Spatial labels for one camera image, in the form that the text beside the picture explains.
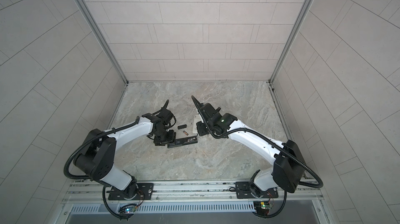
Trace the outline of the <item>black remote control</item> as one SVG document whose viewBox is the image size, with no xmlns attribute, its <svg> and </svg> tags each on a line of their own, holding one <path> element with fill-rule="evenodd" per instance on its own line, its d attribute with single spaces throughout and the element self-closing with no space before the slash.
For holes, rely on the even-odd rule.
<svg viewBox="0 0 400 224">
<path fill-rule="evenodd" d="M 198 142 L 197 136 L 184 137 L 184 138 L 176 139 L 172 143 L 168 143 L 167 148 L 169 148 L 169 149 L 177 148 L 177 147 L 181 147 L 181 146 L 187 146 L 190 144 L 196 144 L 197 142 Z"/>
</svg>

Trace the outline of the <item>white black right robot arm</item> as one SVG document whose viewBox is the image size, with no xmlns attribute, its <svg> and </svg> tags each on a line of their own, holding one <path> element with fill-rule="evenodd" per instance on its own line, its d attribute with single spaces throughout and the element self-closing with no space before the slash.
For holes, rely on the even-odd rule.
<svg viewBox="0 0 400 224">
<path fill-rule="evenodd" d="M 215 139 L 229 138 L 237 141 L 272 165 L 267 170 L 255 172 L 249 181 L 249 190 L 255 197 L 260 198 L 265 191 L 275 187 L 289 193 L 296 191 L 305 169 L 281 152 L 285 150 L 303 162 L 296 143 L 291 140 L 284 143 L 260 134 L 229 113 L 221 115 L 220 108 L 214 108 L 209 103 L 194 100 L 194 104 L 206 130 Z"/>
</svg>

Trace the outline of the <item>black remote battery cover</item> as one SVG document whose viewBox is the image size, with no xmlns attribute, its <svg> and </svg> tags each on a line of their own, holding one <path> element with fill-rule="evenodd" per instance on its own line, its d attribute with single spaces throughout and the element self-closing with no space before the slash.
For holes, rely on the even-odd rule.
<svg viewBox="0 0 400 224">
<path fill-rule="evenodd" d="M 186 124 L 184 124 L 184 125 L 179 125 L 179 126 L 178 126 L 178 129 L 184 129 L 184 128 L 186 128 L 186 127 L 187 127 Z"/>
</svg>

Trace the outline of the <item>white remote control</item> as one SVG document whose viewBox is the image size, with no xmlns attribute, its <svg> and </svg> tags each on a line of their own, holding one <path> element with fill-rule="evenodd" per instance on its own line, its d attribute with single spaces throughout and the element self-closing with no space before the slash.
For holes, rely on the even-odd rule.
<svg viewBox="0 0 400 224">
<path fill-rule="evenodd" d="M 199 116 L 199 115 L 195 115 L 194 116 L 194 122 L 193 122 L 193 125 L 196 125 L 198 122 L 200 122 L 202 119 L 201 119 L 201 117 Z"/>
</svg>

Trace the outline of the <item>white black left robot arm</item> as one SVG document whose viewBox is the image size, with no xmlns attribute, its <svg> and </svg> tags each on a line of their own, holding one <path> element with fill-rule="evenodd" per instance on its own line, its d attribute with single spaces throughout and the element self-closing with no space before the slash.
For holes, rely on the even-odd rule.
<svg viewBox="0 0 400 224">
<path fill-rule="evenodd" d="M 176 134 L 171 129 L 175 124 L 171 121 L 176 122 L 174 114 L 163 107 L 154 114 L 138 116 L 128 125 L 91 131 L 67 160 L 65 176 L 77 180 L 91 179 L 122 192 L 135 191 L 135 178 L 114 165 L 116 152 L 142 136 L 149 136 L 156 146 L 175 142 Z"/>
</svg>

